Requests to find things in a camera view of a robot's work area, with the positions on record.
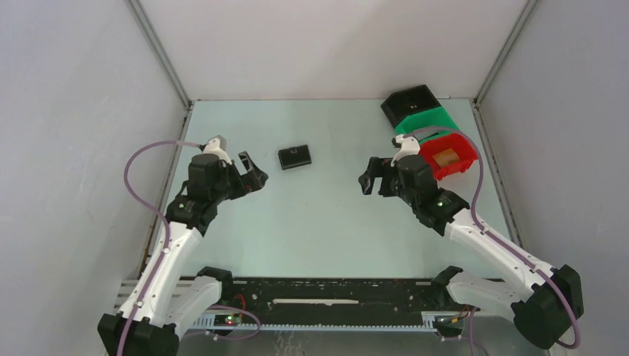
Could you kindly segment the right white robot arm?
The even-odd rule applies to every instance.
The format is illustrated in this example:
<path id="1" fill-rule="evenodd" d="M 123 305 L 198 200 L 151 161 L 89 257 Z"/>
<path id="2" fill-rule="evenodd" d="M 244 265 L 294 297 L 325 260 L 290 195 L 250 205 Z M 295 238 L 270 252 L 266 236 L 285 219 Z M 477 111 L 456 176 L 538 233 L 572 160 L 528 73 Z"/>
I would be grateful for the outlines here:
<path id="1" fill-rule="evenodd" d="M 561 344 L 561 337 L 584 314 L 581 277 L 574 268 L 556 268 L 489 227 L 465 199 L 438 187 L 419 155 L 370 158 L 358 178 L 363 194 L 372 193 L 377 178 L 380 196 L 403 200 L 422 225 L 475 253 L 501 276 L 493 282 L 450 266 L 438 275 L 441 284 L 432 288 L 436 307 L 479 307 L 513 322 L 540 349 Z"/>

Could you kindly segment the red plastic bin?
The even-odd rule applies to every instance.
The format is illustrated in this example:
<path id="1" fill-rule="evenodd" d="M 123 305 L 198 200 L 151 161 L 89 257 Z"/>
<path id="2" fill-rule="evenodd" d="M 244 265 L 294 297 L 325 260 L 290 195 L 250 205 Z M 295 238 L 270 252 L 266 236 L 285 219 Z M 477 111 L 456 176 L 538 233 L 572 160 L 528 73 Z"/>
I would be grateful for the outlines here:
<path id="1" fill-rule="evenodd" d="M 474 147 L 460 134 L 449 133 L 420 144 L 419 154 L 440 181 L 452 174 L 464 173 L 478 159 Z"/>

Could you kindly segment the orange card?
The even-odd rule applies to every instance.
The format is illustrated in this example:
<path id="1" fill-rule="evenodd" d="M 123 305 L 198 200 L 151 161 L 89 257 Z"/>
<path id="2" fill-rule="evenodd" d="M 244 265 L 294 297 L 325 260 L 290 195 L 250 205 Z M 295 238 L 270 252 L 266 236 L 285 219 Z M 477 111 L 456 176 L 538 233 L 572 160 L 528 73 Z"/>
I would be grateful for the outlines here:
<path id="1" fill-rule="evenodd" d="M 433 156 L 435 163 L 439 166 L 439 168 L 445 168 L 455 163 L 460 162 L 460 157 L 456 151 L 452 148 L 448 148 L 444 151 L 438 152 Z"/>

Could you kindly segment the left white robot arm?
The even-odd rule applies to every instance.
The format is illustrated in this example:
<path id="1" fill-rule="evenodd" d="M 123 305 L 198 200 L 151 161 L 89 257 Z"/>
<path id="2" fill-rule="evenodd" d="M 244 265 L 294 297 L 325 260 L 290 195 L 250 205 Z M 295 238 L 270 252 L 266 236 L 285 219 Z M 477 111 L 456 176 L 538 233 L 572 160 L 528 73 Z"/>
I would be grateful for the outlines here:
<path id="1" fill-rule="evenodd" d="M 109 355 L 176 355 L 182 336 L 204 310 L 233 303 L 234 288 L 226 279 L 204 271 L 180 297 L 172 295 L 219 204 L 259 191 L 269 178 L 248 152 L 238 157 L 244 174 L 220 149 L 192 157 L 188 179 L 166 209 L 165 229 L 134 291 L 116 314 L 104 314 L 99 321 L 97 330 Z"/>

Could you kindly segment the green plastic bin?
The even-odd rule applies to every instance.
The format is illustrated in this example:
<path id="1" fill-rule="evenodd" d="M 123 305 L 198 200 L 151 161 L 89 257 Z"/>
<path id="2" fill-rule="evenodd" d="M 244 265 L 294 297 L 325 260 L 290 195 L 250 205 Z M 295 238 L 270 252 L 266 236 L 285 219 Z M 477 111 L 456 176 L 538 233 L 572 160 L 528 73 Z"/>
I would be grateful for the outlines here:
<path id="1" fill-rule="evenodd" d="M 438 107 L 405 116 L 400 123 L 394 125 L 394 130 L 397 134 L 410 134 L 418 129 L 434 126 L 446 127 L 454 130 L 459 129 L 456 123 L 452 120 L 451 116 L 447 113 L 446 109 Z M 433 128 L 416 134 L 415 138 L 423 144 L 427 141 L 440 138 L 448 134 L 449 131 L 437 130 Z"/>

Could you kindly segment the black card holder wallet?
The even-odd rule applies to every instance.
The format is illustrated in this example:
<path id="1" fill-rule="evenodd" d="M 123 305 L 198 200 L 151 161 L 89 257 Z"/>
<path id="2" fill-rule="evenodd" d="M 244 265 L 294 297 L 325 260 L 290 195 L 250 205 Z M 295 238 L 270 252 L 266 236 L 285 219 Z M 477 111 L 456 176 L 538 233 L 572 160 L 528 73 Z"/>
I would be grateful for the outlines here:
<path id="1" fill-rule="evenodd" d="M 312 156 L 308 145 L 298 145 L 280 149 L 278 151 L 278 159 L 283 171 L 311 165 L 312 163 Z"/>

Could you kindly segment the black plastic bin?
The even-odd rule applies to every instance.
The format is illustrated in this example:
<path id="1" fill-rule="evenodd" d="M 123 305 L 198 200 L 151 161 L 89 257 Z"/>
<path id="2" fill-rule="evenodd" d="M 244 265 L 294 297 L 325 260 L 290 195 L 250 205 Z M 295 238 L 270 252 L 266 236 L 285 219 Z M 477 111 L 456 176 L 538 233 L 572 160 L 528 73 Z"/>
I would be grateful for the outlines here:
<path id="1" fill-rule="evenodd" d="M 396 91 L 388 95 L 381 104 L 381 110 L 394 129 L 402 127 L 402 121 L 413 114 L 441 107 L 427 85 Z"/>

